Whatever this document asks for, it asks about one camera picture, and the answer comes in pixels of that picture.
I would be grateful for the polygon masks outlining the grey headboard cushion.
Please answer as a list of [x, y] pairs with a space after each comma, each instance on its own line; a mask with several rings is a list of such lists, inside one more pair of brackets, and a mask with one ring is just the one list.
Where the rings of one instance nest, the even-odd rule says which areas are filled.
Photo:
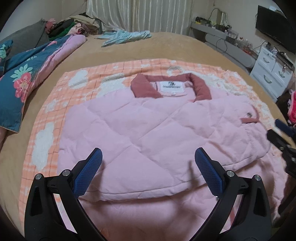
[[13, 44], [8, 54], [8, 59], [18, 53], [37, 48], [49, 42], [48, 34], [46, 33], [47, 22], [43, 19], [40, 21], [22, 28], [6, 38], [1, 40], [1, 45], [6, 41], [12, 40]]

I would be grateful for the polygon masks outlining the pink yellow cartoon towel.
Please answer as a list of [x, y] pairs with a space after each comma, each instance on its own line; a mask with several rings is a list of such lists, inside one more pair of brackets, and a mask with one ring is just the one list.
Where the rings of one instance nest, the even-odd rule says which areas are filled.
[[295, 126], [296, 123], [296, 96], [295, 91], [291, 92], [290, 100], [288, 101], [290, 107], [288, 108], [288, 119], [292, 125]]

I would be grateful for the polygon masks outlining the striped beige curtain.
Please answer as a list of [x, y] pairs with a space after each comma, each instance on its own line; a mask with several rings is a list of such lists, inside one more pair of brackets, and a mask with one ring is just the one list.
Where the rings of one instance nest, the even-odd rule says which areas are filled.
[[193, 1], [87, 1], [86, 14], [102, 22], [102, 30], [189, 33]]

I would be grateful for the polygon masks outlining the black wall television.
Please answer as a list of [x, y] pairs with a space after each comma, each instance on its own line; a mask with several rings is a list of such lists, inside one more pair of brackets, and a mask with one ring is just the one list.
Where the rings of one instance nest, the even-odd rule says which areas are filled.
[[295, 32], [283, 14], [258, 6], [255, 28], [295, 53]]

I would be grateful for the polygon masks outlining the pink quilted jacket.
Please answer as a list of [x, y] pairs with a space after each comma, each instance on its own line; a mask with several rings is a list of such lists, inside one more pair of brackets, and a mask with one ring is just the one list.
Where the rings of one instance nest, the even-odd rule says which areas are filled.
[[189, 240], [216, 204], [194, 161], [200, 147], [226, 170], [260, 175], [276, 218], [287, 174], [266, 132], [244, 95], [191, 73], [138, 74], [129, 88], [70, 108], [58, 171], [101, 149], [102, 166], [80, 202], [106, 238]]

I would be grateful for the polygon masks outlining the grey dressing table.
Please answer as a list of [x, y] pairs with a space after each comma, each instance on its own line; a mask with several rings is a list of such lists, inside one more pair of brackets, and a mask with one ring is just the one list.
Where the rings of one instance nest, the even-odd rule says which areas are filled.
[[250, 72], [255, 65], [256, 57], [240, 48], [236, 39], [231, 39], [226, 30], [217, 29], [211, 22], [205, 22], [204, 19], [192, 21], [190, 36], [221, 53], [246, 72]]

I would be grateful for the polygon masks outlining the blue floral pink quilt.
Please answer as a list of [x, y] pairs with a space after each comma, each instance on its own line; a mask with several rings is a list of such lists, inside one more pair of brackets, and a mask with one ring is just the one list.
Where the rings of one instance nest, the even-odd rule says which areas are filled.
[[86, 41], [84, 35], [67, 35], [11, 58], [13, 41], [1, 44], [1, 143], [7, 131], [20, 131], [25, 102], [32, 91]]

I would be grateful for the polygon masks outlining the orange checked cloud blanket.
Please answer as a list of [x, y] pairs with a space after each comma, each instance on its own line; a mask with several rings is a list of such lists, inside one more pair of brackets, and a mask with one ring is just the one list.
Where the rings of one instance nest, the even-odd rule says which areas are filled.
[[138, 73], [165, 76], [193, 73], [209, 86], [247, 96], [259, 111], [264, 126], [274, 127], [274, 117], [254, 88], [237, 72], [221, 67], [169, 59], [145, 59], [64, 71], [42, 105], [32, 128], [19, 196], [21, 223], [24, 223], [26, 202], [34, 176], [39, 172], [46, 176], [57, 173], [58, 144], [67, 111], [76, 104], [129, 87]]

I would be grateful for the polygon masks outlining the tan bed sheet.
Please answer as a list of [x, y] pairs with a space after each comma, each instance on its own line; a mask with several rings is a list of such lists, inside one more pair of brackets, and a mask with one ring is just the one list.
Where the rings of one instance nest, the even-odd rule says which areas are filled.
[[267, 104], [274, 118], [285, 119], [277, 105], [246, 72], [192, 37], [159, 32], [153, 33], [152, 37], [146, 40], [112, 45], [106, 48], [103, 48], [101, 44], [101, 40], [90, 36], [81, 47], [65, 58], [48, 78], [30, 94], [25, 105], [24, 120], [20, 132], [6, 134], [1, 149], [1, 206], [19, 232], [23, 232], [19, 216], [19, 195], [29, 137], [42, 104], [65, 72], [108, 63], [159, 58], [219, 66], [225, 70], [237, 72], [253, 88], [258, 97]]

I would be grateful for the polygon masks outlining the white drawer cabinet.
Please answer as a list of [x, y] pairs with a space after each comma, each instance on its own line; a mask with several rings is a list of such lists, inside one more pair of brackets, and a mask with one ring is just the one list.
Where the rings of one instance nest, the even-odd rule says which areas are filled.
[[292, 81], [294, 64], [277, 49], [262, 45], [250, 77], [276, 102]]

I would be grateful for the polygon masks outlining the pile of mixed clothes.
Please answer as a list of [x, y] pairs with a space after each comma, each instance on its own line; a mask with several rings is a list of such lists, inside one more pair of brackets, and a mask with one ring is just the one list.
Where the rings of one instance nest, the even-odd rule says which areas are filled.
[[58, 23], [55, 19], [50, 19], [46, 22], [45, 31], [50, 41], [67, 35], [84, 35], [88, 37], [89, 35], [102, 34], [102, 22], [86, 14], [79, 14], [69, 16]]

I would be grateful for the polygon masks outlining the light blue garment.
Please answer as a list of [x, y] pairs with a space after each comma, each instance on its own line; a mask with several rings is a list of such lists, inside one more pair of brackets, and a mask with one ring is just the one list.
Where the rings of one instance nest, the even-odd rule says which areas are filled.
[[151, 37], [152, 34], [150, 31], [128, 32], [125, 30], [118, 30], [115, 32], [104, 32], [102, 35], [97, 36], [96, 39], [104, 40], [102, 47], [108, 47], [111, 45], [144, 40]]

